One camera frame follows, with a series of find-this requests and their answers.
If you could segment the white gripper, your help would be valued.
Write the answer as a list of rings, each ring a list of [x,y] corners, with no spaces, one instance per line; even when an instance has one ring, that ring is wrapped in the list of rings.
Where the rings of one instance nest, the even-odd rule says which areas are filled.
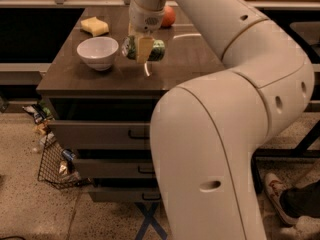
[[[131,0],[129,6],[129,27],[130,35],[150,34],[158,30],[164,16],[164,0],[146,0],[139,3]],[[154,38],[151,36],[136,37],[136,62],[145,63],[153,49]]]

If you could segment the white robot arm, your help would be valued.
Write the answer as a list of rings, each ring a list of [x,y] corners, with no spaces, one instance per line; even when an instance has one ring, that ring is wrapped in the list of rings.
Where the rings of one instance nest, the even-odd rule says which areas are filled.
[[[244,0],[175,0],[224,65],[168,91],[150,126],[173,240],[266,240],[251,157],[307,107],[302,48]],[[131,0],[130,31],[150,34],[166,0]]]

